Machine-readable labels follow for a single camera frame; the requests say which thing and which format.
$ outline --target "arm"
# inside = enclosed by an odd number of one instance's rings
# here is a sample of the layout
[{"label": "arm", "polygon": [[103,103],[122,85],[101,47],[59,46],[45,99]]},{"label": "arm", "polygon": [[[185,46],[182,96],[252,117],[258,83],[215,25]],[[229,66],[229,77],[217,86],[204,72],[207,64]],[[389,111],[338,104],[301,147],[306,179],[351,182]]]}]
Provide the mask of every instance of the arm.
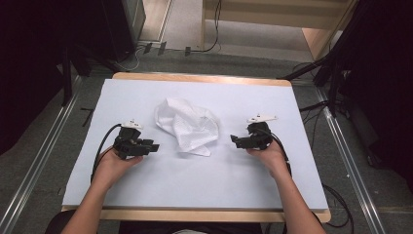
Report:
[{"label": "arm", "polygon": [[279,145],[273,141],[265,150],[248,149],[247,152],[259,158],[276,181],[288,233],[325,233],[292,180]]},{"label": "arm", "polygon": [[64,227],[62,233],[93,233],[97,232],[104,197],[109,188],[125,173],[127,169],[140,163],[143,157],[133,157],[122,160],[114,149],[108,149],[102,154],[94,174],[94,180],[82,200],[79,208]]}]

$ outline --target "crumpled paper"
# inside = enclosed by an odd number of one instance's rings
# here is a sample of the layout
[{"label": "crumpled paper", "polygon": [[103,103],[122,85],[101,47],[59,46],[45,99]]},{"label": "crumpled paper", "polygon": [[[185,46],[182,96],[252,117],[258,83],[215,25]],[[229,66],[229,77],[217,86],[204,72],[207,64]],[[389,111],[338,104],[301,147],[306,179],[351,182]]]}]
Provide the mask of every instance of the crumpled paper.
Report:
[{"label": "crumpled paper", "polygon": [[180,152],[210,156],[205,144],[218,139],[218,120],[183,98],[167,98],[155,108],[156,124],[176,137]]}]

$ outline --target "wooden table edge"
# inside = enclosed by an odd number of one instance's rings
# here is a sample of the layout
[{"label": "wooden table edge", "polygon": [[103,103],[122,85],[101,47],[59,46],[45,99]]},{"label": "wooden table edge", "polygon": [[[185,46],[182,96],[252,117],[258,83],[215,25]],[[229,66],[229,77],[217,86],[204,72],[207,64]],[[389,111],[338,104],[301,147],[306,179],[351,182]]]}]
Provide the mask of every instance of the wooden table edge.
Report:
[{"label": "wooden table edge", "polygon": [[219,84],[241,84],[241,85],[265,85],[265,86],[291,87],[291,82],[287,80],[277,80],[277,79],[270,79],[270,78],[220,76],[220,75],[118,72],[118,73],[115,73],[112,78],[120,79],[120,80],[205,82],[205,83],[219,83]]},{"label": "wooden table edge", "polygon": [[[77,209],[76,206],[62,206],[62,211]],[[323,223],[331,220],[330,209],[314,211]],[[285,222],[284,213],[272,211],[231,211],[231,210],[145,210],[103,209],[101,219],[147,220],[147,221],[215,221],[215,222]]]}]

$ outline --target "forearm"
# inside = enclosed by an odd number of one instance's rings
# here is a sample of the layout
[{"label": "forearm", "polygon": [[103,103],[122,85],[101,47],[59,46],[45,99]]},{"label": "forearm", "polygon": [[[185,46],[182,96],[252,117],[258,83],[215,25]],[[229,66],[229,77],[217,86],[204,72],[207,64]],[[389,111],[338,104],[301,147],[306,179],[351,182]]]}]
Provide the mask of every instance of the forearm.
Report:
[{"label": "forearm", "polygon": [[105,195],[106,189],[98,185],[91,185],[76,213],[64,227],[62,233],[95,234]]},{"label": "forearm", "polygon": [[288,233],[325,233],[286,168],[273,173],[282,199]]}]

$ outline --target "hand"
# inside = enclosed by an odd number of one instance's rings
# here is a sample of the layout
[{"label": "hand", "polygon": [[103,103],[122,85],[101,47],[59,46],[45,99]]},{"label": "hand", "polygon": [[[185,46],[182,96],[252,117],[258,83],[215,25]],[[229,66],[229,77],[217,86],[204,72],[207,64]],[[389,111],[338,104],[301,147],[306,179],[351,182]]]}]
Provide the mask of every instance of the hand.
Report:
[{"label": "hand", "polygon": [[122,160],[118,157],[116,149],[112,147],[103,151],[99,155],[99,158],[101,158],[101,160],[94,173],[92,185],[103,189],[104,192],[109,190],[129,168],[143,160],[142,156]]},{"label": "hand", "polygon": [[259,158],[265,167],[270,170],[272,177],[278,173],[288,171],[282,155],[282,149],[274,140],[264,150],[247,149],[246,152]]}]

